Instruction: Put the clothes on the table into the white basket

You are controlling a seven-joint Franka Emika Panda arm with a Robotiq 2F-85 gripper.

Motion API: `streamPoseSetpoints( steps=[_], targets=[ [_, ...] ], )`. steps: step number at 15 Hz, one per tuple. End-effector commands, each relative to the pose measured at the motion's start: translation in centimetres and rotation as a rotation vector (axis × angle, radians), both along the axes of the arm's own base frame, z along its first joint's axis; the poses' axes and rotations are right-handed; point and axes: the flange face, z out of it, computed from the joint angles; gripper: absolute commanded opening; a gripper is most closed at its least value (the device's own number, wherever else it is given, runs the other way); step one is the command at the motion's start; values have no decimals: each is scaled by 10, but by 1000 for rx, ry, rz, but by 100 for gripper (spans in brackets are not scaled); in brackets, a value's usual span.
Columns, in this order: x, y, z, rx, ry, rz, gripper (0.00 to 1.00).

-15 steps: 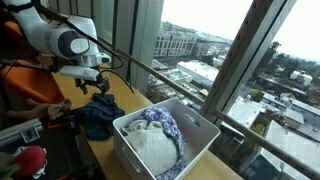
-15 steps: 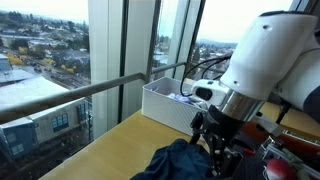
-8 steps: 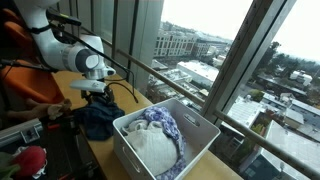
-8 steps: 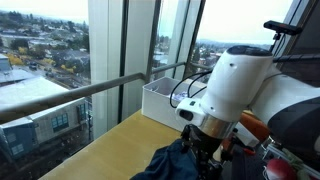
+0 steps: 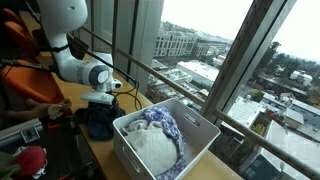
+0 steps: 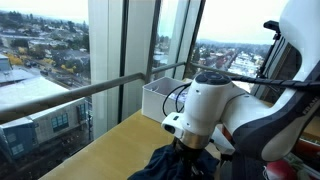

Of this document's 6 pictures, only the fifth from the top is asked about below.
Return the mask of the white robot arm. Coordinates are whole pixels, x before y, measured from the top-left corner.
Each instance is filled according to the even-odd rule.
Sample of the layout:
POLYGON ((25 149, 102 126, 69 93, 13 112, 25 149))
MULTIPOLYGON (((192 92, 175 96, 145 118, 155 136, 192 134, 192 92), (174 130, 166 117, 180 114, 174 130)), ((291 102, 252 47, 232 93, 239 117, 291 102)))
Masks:
POLYGON ((123 84, 113 77, 112 56, 103 53, 85 54, 89 61, 80 60, 71 53, 67 34, 80 28, 87 20, 85 0, 37 0, 41 27, 54 58, 57 74, 63 81, 93 88, 81 95, 82 100, 111 105, 115 99, 110 91, 123 84))

